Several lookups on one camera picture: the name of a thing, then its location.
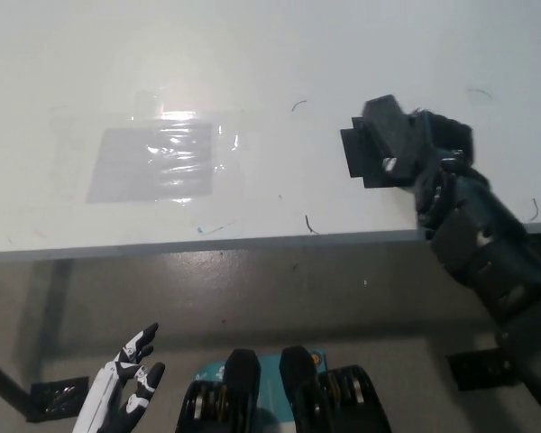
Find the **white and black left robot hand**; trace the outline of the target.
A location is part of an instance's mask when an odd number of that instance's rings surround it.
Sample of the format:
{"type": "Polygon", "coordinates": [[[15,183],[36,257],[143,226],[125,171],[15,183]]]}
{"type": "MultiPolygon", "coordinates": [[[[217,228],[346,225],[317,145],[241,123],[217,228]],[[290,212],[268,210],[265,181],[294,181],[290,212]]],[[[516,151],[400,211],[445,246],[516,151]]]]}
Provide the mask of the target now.
{"type": "Polygon", "coordinates": [[[136,334],[96,374],[73,427],[74,433],[130,433],[141,420],[158,388],[166,365],[158,362],[148,369],[143,358],[159,324],[136,334]]]}

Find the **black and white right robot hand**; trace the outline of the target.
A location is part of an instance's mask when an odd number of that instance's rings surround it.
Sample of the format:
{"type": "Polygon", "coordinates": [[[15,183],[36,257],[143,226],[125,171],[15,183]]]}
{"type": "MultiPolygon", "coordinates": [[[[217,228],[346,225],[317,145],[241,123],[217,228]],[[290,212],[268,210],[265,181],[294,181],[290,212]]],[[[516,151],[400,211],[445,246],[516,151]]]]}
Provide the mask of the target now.
{"type": "Polygon", "coordinates": [[[366,108],[363,120],[386,180],[414,194],[417,222],[433,238],[441,232],[487,242],[526,236],[473,167],[469,125],[426,109],[406,113],[393,98],[382,108],[366,108]]]}

